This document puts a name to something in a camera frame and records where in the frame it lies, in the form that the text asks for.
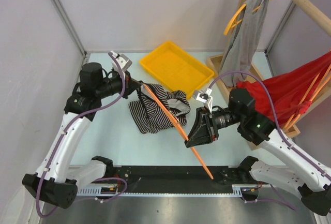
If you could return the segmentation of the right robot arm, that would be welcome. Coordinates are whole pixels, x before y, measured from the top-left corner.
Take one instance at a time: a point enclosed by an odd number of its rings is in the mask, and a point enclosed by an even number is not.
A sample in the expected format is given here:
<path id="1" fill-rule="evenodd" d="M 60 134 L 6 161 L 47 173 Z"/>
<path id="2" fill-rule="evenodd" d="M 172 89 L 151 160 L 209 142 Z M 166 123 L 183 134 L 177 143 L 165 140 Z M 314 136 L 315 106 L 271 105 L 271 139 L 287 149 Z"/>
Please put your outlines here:
<path id="1" fill-rule="evenodd" d="M 247 141 L 270 152 L 288 168 L 280 169 L 248 156 L 238 166 L 239 179 L 253 180 L 279 187 L 297 196 L 312 212 L 330 213 L 330 168 L 312 158 L 291 141 L 276 123 L 255 109 L 255 99 L 244 88 L 231 90 L 228 107 L 212 106 L 211 90 L 195 91 L 193 98 L 202 102 L 197 108 L 194 125 L 186 147 L 213 143 L 219 130 L 238 125 L 237 131 Z"/>

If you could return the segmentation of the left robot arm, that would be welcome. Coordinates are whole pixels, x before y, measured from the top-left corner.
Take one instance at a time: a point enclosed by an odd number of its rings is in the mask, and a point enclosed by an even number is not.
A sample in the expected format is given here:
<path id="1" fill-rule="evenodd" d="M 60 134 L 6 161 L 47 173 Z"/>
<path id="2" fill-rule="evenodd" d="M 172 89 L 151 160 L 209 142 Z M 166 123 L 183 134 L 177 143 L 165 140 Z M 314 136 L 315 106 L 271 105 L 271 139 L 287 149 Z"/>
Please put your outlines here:
<path id="1" fill-rule="evenodd" d="M 102 109 L 102 99 L 115 94 L 127 99 L 140 86 L 141 82 L 118 69 L 117 64 L 110 72 L 100 63 L 83 65 L 48 154 L 36 172 L 25 174 L 22 180 L 37 204 L 45 202 L 67 209 L 80 189 L 98 180 L 107 183 L 113 179 L 113 161 L 102 156 L 93 157 L 74 172 L 69 172 L 69 165 L 83 134 Z"/>

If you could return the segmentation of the striped tank top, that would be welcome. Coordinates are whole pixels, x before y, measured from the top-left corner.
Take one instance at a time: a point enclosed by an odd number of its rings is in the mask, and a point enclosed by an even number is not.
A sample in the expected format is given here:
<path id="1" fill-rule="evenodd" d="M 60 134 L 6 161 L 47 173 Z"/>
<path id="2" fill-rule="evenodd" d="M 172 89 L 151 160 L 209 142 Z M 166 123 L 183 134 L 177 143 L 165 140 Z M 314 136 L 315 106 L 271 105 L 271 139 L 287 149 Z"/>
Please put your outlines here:
<path id="1" fill-rule="evenodd" d="M 166 91 L 159 84 L 148 84 L 148 88 L 163 104 L 163 106 L 178 119 L 182 126 L 187 124 L 186 115 L 191 107 L 187 95 L 181 90 Z M 174 127 L 150 93 L 141 86 L 137 89 L 138 100 L 129 103 L 131 117 L 142 134 L 156 134 L 161 130 Z"/>

